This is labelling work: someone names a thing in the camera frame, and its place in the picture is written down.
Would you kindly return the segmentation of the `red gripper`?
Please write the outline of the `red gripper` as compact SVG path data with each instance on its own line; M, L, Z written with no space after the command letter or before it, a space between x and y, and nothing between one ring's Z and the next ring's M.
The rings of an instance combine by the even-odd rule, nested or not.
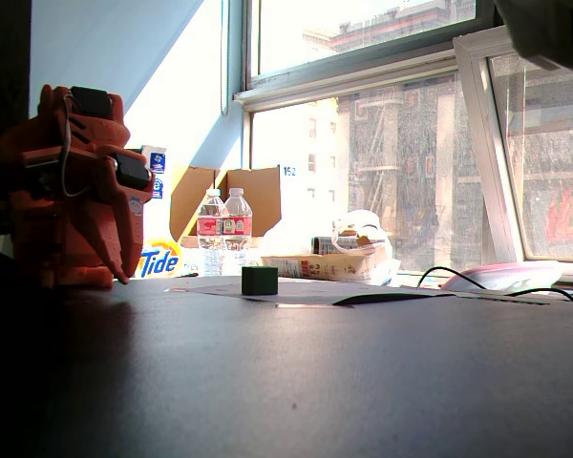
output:
M154 175L146 159L117 146L101 146L92 193L111 208L98 208L100 257L121 283L135 274L143 244L143 207L152 198Z

